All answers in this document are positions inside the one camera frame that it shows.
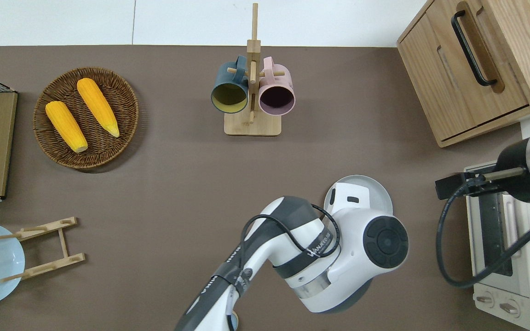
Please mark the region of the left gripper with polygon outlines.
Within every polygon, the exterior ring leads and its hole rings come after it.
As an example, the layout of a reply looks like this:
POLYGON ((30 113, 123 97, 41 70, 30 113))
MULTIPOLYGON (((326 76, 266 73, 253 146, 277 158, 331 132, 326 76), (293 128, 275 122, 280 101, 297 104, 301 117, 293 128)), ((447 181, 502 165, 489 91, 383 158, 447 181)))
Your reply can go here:
POLYGON ((337 212, 350 209, 370 209, 370 190, 358 184, 336 182, 327 192, 327 212, 334 217, 337 212))

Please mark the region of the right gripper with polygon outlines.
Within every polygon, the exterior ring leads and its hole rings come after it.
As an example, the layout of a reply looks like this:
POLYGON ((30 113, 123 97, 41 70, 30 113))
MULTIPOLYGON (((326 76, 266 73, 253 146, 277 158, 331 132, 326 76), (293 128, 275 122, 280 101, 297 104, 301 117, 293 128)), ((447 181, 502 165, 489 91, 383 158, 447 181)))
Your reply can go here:
MULTIPOLYGON (((526 149, 529 139, 524 139, 503 149, 496 160, 495 170, 503 171, 513 168, 522 168, 524 172, 519 176, 507 177, 498 180, 498 186, 503 191, 508 192, 512 197, 525 203, 530 203, 530 175, 526 161, 526 149)), ((466 187, 462 190, 462 196, 479 197, 485 194, 496 193, 496 185, 486 182, 481 172, 465 171, 436 180, 435 189, 439 200, 447 200, 462 185, 466 187)))

